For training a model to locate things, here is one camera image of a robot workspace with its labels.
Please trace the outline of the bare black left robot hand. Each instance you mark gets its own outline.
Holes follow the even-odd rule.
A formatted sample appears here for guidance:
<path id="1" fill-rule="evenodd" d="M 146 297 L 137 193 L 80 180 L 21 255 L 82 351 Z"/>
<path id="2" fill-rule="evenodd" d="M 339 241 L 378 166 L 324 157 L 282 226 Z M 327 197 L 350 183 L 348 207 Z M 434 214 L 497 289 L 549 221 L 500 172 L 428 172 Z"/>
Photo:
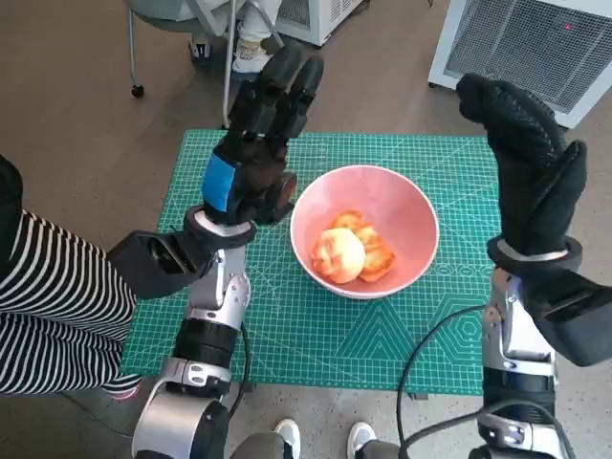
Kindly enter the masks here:
<path id="1" fill-rule="evenodd" d="M 297 177 L 286 169 L 288 143 L 307 123 L 323 72 L 322 58 L 303 60 L 299 48 L 285 46 L 241 83 L 203 176 L 203 208 L 212 221 L 270 225 L 293 209 Z"/>

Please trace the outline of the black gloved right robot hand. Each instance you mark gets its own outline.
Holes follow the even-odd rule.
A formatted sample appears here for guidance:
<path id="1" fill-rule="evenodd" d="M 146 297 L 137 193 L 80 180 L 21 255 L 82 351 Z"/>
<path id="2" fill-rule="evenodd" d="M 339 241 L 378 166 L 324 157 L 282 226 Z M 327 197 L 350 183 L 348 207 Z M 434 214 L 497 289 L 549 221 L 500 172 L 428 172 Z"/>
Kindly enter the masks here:
<path id="1" fill-rule="evenodd" d="M 501 240 L 520 257 L 569 250 L 567 230 L 584 191 L 587 147 L 568 142 L 534 93 L 476 74 L 456 86 L 461 115 L 487 132 L 497 161 Z"/>

